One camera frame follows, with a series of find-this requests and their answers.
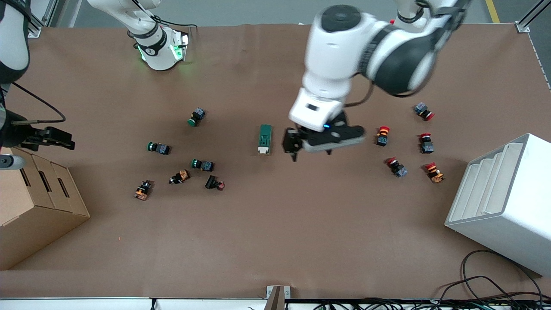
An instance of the white plastic container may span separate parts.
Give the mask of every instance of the white plastic container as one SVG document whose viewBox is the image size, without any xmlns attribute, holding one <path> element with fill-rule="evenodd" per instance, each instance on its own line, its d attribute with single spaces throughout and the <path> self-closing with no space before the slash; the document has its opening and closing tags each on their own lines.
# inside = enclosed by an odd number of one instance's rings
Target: white plastic container
<svg viewBox="0 0 551 310">
<path fill-rule="evenodd" d="M 445 225 L 551 277 L 550 164 L 530 133 L 469 162 Z"/>
</svg>

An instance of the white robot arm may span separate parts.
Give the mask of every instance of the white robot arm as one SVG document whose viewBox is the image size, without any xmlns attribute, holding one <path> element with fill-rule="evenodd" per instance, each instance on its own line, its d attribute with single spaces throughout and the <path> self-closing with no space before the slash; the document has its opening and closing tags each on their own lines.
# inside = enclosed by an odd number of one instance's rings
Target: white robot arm
<svg viewBox="0 0 551 310">
<path fill-rule="evenodd" d="M 161 0 L 88 0 L 121 22 L 138 43 L 142 59 L 154 70 L 167 70 L 185 57 L 188 35 L 160 25 L 149 10 Z"/>
<path fill-rule="evenodd" d="M 343 111 L 357 73 L 390 95 L 404 97 L 429 78 L 437 53 L 462 23 L 471 0 L 441 0 L 430 6 L 423 31 L 411 33 L 352 6 L 319 13 L 310 30 L 302 88 L 289 112 L 297 128 L 287 128 L 283 148 L 326 151 L 364 140 L 361 126 L 348 126 Z"/>
</svg>

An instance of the cardboard box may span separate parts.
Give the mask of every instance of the cardboard box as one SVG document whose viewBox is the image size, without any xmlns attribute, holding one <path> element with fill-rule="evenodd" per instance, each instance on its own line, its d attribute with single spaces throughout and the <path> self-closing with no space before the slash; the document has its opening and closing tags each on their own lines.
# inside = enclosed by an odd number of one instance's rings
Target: cardboard box
<svg viewBox="0 0 551 310">
<path fill-rule="evenodd" d="M 69 170 L 20 149 L 21 170 L 0 171 L 0 270 L 7 270 L 90 218 Z"/>
</svg>

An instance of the yellow tape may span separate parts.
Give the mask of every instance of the yellow tape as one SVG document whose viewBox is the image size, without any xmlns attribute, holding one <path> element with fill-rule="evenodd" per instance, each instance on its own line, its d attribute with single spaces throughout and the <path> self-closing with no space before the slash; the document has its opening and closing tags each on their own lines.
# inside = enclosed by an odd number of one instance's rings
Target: yellow tape
<svg viewBox="0 0 551 310">
<path fill-rule="evenodd" d="M 486 6 L 488 7 L 488 11 L 490 12 L 491 22 L 499 23 L 499 17 L 497 11 L 495 10 L 494 1 L 486 0 Z"/>
</svg>

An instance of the table surface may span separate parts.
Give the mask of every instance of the table surface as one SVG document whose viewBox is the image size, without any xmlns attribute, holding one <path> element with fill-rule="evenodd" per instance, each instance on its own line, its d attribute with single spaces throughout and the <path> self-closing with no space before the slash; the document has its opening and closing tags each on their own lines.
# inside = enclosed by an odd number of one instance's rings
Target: table surface
<svg viewBox="0 0 551 310">
<path fill-rule="evenodd" d="M 464 25 L 442 51 L 428 86 L 398 99 L 376 89 L 347 110 L 374 135 L 391 128 L 388 146 L 369 141 L 332 156 L 280 146 L 304 72 L 308 26 L 200 28 L 191 63 L 150 70 L 124 29 L 44 29 L 30 43 L 31 66 L 19 83 L 58 107 L 74 151 L 39 154 L 70 167 L 91 219 L 12 270 L 2 296 L 256 297 L 267 285 L 298 298 L 435 297 L 460 279 L 460 262 L 480 244 L 444 226 L 467 162 L 531 132 L 551 140 L 551 94 L 527 34 L 512 24 Z M 357 77 L 349 100 L 368 81 Z M 412 107 L 425 102 L 424 122 Z M 12 88 L 8 108 L 53 117 Z M 186 120 L 200 106 L 199 127 Z M 256 152 L 260 124 L 273 125 L 273 152 Z M 420 154 L 431 132 L 436 151 Z M 146 151 L 167 143 L 172 154 Z M 384 160 L 408 169 L 394 177 Z M 224 191 L 206 190 L 209 173 L 168 179 L 192 158 L 216 163 Z M 446 180 L 432 184 L 422 165 Z M 133 197 L 155 181 L 145 202 Z M 469 261 L 507 291 L 534 291 L 507 262 Z M 551 279 L 539 279 L 544 292 Z M 498 291 L 473 284 L 480 296 Z M 464 287 L 447 297 L 468 297 Z"/>
</svg>

